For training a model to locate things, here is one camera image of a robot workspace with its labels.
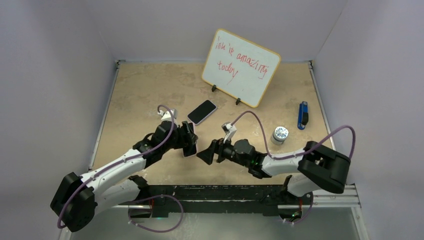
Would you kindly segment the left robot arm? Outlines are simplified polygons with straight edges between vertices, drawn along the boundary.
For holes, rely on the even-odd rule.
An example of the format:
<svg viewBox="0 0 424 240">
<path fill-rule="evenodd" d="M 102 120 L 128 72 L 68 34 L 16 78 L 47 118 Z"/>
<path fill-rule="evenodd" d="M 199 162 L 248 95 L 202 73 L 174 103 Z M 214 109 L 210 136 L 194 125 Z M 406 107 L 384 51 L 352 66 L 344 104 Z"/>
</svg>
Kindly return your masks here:
<svg viewBox="0 0 424 240">
<path fill-rule="evenodd" d="M 178 125 L 164 120 L 155 132 L 148 133 L 116 160 L 82 175 L 65 175 L 50 203 L 58 216 L 57 227 L 77 232 L 95 215 L 114 205 L 146 203 L 147 182 L 135 173 L 157 163 L 170 150 L 181 149 L 185 157 L 195 155 L 197 140 L 192 122 Z"/>
</svg>

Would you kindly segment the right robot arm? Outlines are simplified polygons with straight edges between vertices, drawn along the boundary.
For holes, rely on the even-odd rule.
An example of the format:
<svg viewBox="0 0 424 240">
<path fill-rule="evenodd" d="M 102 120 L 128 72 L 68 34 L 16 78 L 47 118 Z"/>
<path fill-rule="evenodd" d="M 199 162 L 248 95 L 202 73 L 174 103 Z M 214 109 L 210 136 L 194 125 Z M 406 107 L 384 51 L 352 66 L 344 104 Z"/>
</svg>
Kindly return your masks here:
<svg viewBox="0 0 424 240">
<path fill-rule="evenodd" d="M 247 168 L 248 173 L 257 179 L 286 174 L 280 196 L 288 204 L 316 190 L 342 194 L 351 165 L 348 156 L 316 141 L 308 141 L 299 150 L 270 157 L 257 151 L 247 139 L 234 144 L 214 139 L 196 156 L 208 165 L 213 163 L 214 157 L 218 163 L 231 161 Z"/>
</svg>

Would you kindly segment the pink phone case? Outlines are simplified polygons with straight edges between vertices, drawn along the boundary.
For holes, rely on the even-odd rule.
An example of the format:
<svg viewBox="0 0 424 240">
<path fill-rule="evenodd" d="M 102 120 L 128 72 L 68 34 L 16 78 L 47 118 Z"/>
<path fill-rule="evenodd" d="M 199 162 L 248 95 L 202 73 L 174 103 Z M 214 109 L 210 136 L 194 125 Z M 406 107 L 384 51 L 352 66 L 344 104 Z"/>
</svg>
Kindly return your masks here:
<svg viewBox="0 0 424 240">
<path fill-rule="evenodd" d="M 183 156 L 188 158 L 197 154 L 197 140 L 199 137 L 195 133 L 194 124 L 192 122 L 182 122 L 183 139 L 185 142 Z"/>
</svg>

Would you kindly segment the phone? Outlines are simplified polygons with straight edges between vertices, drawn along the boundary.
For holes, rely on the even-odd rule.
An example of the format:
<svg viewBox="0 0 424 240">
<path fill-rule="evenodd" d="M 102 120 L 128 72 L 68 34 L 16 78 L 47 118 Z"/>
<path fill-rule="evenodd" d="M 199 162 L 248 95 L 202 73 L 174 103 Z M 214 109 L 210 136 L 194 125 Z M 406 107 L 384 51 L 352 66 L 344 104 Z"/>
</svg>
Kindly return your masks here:
<svg viewBox="0 0 424 240">
<path fill-rule="evenodd" d="M 187 119 L 197 126 L 217 109 L 218 108 L 214 103 L 210 100 L 205 100 L 187 115 Z"/>
</svg>

